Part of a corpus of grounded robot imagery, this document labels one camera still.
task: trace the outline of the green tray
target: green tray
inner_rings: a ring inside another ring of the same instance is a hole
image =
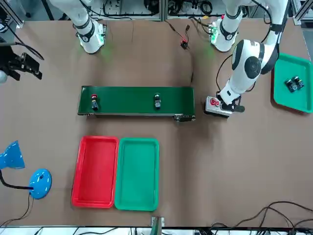
[[[123,138],[119,143],[115,207],[154,211],[158,206],[159,145],[156,139]]]
[[[291,93],[285,81],[295,76],[302,79],[305,87]],[[313,66],[309,60],[280,53],[272,79],[276,104],[305,113],[313,112]]]
[[[154,96],[160,95],[161,108]],[[91,108],[91,95],[98,96],[99,109]],[[194,90],[191,87],[95,87],[83,86],[78,115],[170,116],[194,120]]]

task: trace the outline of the electronic component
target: electronic component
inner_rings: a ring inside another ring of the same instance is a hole
[[[91,95],[91,108],[94,111],[97,111],[99,109],[99,106],[97,104],[97,98],[98,98],[98,96],[96,94]]]
[[[292,80],[297,85],[298,90],[304,87],[303,81],[298,76],[293,77]]]
[[[160,109],[161,108],[161,98],[160,98],[159,93],[155,94],[154,100],[155,100],[155,108]]]
[[[289,79],[285,82],[288,90],[292,93],[298,89],[298,86],[293,82],[293,80]]]
[[[183,40],[181,41],[181,43],[180,43],[180,46],[181,46],[184,50],[186,50],[186,49],[188,48],[188,42],[187,42],[185,39],[183,39]]]

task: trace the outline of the lamp base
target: lamp base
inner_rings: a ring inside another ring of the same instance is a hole
[[[34,199],[44,198],[50,191],[52,176],[47,169],[38,169],[30,177],[29,186],[33,187],[29,193]]]

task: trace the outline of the brown table surface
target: brown table surface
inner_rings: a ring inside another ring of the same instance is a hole
[[[34,202],[29,217],[18,225],[149,226],[151,216],[165,217],[166,226],[232,226],[255,215],[275,200],[291,200],[313,208],[313,116],[274,108],[270,73],[244,94],[246,111],[228,120],[207,116],[201,103],[214,95],[215,77],[229,53],[216,51],[190,20],[171,20],[181,34],[190,24],[188,51],[167,23],[109,22],[105,47],[94,55],[83,51],[71,22],[26,22],[17,30],[24,42],[45,58],[43,79],[23,74],[0,86],[0,149],[19,140],[26,168],[5,169],[8,183],[27,185],[33,171],[48,168],[50,193]],[[243,20],[237,41],[260,41],[268,26]],[[21,53],[24,48],[14,47]],[[308,59],[302,30],[289,20],[281,52]],[[82,85],[189,86],[194,67],[196,121],[167,118],[77,115]],[[231,75],[228,61],[221,70],[223,86]],[[77,151],[84,135],[156,138],[160,144],[159,206],[154,212],[80,209],[71,205]],[[0,185],[0,220],[21,216],[27,192]],[[276,205],[292,220],[312,217],[292,205]],[[242,226],[257,226],[259,219]],[[265,226],[286,227],[268,213]]]

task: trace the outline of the red tray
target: red tray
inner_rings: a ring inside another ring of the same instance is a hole
[[[114,202],[118,139],[84,136],[78,150],[72,204],[110,208]]]

